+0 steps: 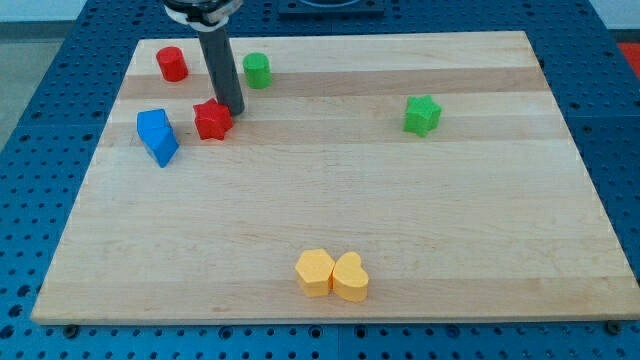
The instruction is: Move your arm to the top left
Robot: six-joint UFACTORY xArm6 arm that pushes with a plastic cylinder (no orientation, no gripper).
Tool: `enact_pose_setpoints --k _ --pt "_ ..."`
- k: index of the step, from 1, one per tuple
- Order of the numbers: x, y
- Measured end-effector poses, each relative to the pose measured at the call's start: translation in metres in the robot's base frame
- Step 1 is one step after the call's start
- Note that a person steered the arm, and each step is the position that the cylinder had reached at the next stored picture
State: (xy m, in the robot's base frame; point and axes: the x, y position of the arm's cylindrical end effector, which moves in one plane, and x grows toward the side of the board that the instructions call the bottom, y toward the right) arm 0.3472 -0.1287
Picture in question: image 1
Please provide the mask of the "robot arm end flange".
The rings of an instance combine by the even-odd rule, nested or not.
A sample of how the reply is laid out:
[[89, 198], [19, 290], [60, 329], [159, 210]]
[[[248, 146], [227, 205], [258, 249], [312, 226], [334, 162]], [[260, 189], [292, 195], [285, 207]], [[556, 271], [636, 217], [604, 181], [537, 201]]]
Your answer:
[[198, 32], [224, 27], [243, 3], [243, 0], [163, 0], [165, 12], [172, 20]]

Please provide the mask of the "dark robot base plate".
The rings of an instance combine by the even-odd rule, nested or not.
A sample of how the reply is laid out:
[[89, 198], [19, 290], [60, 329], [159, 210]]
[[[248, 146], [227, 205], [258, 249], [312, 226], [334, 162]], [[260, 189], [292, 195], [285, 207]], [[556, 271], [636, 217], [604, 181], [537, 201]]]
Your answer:
[[278, 0], [276, 4], [282, 19], [381, 17], [385, 12], [384, 0]]

